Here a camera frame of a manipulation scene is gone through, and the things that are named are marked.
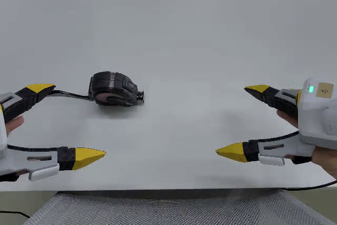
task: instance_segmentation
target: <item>tape measure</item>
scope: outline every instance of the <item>tape measure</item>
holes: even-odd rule
[[[144,102],[144,92],[139,92],[129,77],[110,71],[91,77],[89,97],[100,105],[132,106]]]

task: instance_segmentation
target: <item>black tape measure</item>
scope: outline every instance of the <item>black tape measure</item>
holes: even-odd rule
[[[110,71],[99,72],[91,77],[88,96],[60,90],[53,90],[49,96],[74,97],[95,101],[99,105],[132,106],[139,101],[144,102],[144,91],[138,91],[137,85],[128,76]]]

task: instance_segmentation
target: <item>black cable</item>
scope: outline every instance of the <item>black cable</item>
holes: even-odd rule
[[[305,190],[313,190],[313,189],[318,189],[318,188],[323,188],[323,187],[328,187],[330,185],[336,184],[337,180],[332,181],[330,183],[327,184],[321,184],[321,185],[316,185],[314,187],[300,187],[300,188],[282,188],[282,190],[286,190],[286,191],[305,191]]]
[[[30,218],[29,215],[25,214],[25,213],[22,213],[22,212],[19,212],[19,211],[3,211],[3,210],[0,210],[0,213],[15,213],[15,214],[21,214],[22,216],[26,217],[26,218]]]
[[[74,97],[76,99],[92,101],[92,99],[89,96],[78,95],[78,94],[75,94],[75,93],[65,92],[65,91],[60,91],[60,90],[53,90],[48,96]]]

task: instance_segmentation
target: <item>white table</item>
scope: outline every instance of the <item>white table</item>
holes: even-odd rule
[[[86,94],[119,71],[143,106],[101,108],[46,98],[9,137],[29,147],[86,146],[105,158],[0,190],[306,187],[332,178],[314,164],[242,164],[215,149],[294,129],[243,88],[334,82],[335,0],[0,0],[0,89],[55,83]]]

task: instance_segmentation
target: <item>black object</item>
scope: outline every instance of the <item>black object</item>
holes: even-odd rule
[[[136,105],[144,102],[144,92],[139,92],[129,77],[117,72],[99,72],[90,79],[89,97],[99,105]]]
[[[22,212],[19,212],[19,211],[5,211],[5,210],[0,210],[0,213],[14,213],[14,214],[20,214],[26,218],[30,218],[29,215],[25,214],[25,213],[22,213]]]
[[[258,140],[249,140],[242,143],[243,153],[247,162],[259,160],[259,145]]]
[[[315,185],[314,187],[300,187],[300,188],[282,188],[282,190],[286,190],[286,191],[306,191],[306,190],[314,190],[314,189],[318,189],[318,188],[323,188],[323,187],[328,187],[330,185],[336,184],[337,180],[334,180],[330,183],[326,183],[326,184],[320,184],[320,185]]]

